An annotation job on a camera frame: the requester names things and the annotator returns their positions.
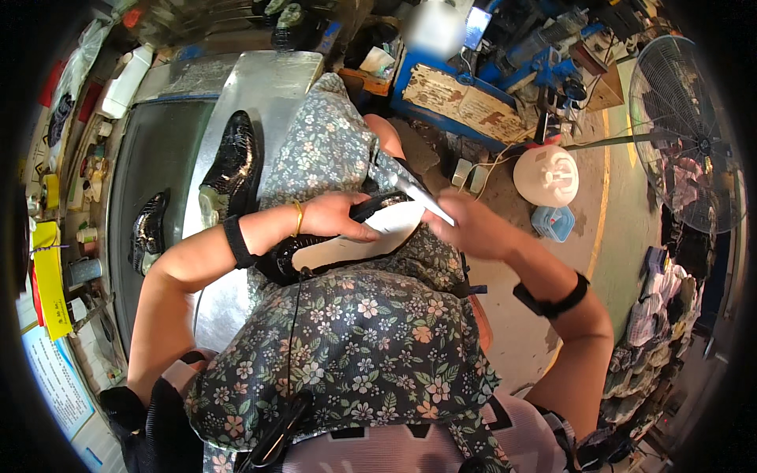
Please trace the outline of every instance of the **fan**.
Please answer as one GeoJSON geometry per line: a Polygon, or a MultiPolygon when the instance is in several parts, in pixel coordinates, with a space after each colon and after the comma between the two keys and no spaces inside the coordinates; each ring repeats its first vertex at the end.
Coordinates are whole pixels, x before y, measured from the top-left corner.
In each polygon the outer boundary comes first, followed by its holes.
{"type": "Polygon", "coordinates": [[[628,98],[632,136],[565,149],[633,140],[650,184],[679,220],[709,234],[731,230],[746,215],[743,177],[694,43],[682,36],[651,41],[639,54],[628,98]]]}

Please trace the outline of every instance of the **blue metal frame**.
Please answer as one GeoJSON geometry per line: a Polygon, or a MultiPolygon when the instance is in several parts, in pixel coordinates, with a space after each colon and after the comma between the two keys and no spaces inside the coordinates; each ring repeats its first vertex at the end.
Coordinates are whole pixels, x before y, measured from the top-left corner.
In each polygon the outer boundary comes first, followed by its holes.
{"type": "Polygon", "coordinates": [[[397,73],[397,81],[394,84],[394,91],[391,95],[391,108],[393,108],[400,114],[415,118],[417,120],[423,120],[444,131],[480,141],[484,146],[486,146],[487,149],[491,151],[498,152],[502,151],[505,148],[504,143],[499,142],[489,136],[482,135],[481,133],[475,131],[473,128],[467,125],[464,125],[451,118],[445,117],[444,115],[437,114],[436,112],[433,112],[428,108],[420,107],[403,100],[402,93],[407,88],[407,85],[410,82],[410,77],[413,75],[412,69],[417,64],[424,64],[425,66],[447,73],[450,76],[454,77],[457,82],[460,82],[461,84],[464,84],[466,86],[476,87],[478,90],[491,95],[504,104],[509,105],[513,109],[516,108],[516,101],[514,98],[512,98],[505,92],[502,92],[493,85],[473,77],[469,72],[460,73],[455,67],[452,67],[447,63],[438,61],[428,56],[427,54],[410,51],[407,52],[402,67],[397,73]]]}

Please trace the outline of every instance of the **white insole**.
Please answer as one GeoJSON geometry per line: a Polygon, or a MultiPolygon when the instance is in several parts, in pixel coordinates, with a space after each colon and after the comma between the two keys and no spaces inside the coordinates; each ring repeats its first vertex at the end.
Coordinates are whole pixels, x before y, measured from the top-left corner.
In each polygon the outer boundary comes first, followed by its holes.
{"type": "Polygon", "coordinates": [[[381,233],[376,241],[355,241],[339,235],[323,243],[297,250],[291,258],[291,265],[299,271],[303,266],[315,269],[339,261],[355,261],[389,254],[415,231],[421,222],[425,208],[415,201],[378,210],[363,225],[381,233]]]}

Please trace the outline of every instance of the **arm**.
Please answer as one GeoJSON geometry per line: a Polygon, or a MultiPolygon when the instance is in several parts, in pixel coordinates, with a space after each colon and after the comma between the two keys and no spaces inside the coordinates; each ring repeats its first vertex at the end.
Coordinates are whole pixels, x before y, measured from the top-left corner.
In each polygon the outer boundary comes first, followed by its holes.
{"type": "MultiPolygon", "coordinates": [[[[351,205],[368,198],[332,192],[308,201],[302,205],[300,232],[375,240],[376,233],[348,216],[351,205]]],[[[248,251],[263,255],[295,231],[297,220],[294,205],[282,205],[245,215],[239,226],[248,251]]],[[[160,374],[195,346],[190,298],[235,264],[223,227],[215,226],[171,247],[148,271],[139,295],[127,378],[146,406],[160,374]]]]}
{"type": "MultiPolygon", "coordinates": [[[[575,288],[578,279],[573,269],[485,205],[447,190],[439,197],[439,206],[457,222],[452,227],[426,212],[423,219],[439,238],[470,256],[503,261],[518,274],[536,300],[559,302],[575,288]]],[[[581,439],[597,428],[612,355],[612,324],[591,289],[576,307],[551,324],[564,344],[555,365],[531,389],[526,400],[568,419],[576,438],[581,439]]]]}

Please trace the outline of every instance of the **yellow sign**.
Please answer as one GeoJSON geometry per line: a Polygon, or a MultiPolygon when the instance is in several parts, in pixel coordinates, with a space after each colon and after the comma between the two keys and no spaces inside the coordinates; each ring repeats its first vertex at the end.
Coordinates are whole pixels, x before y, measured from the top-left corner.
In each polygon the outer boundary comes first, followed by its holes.
{"type": "MultiPolygon", "coordinates": [[[[37,230],[32,233],[34,249],[59,244],[60,241],[61,230],[55,222],[38,223],[37,230]]],[[[34,270],[37,274],[39,299],[42,301],[42,316],[50,338],[55,341],[72,330],[63,297],[61,249],[51,248],[34,253],[34,270]]]]}

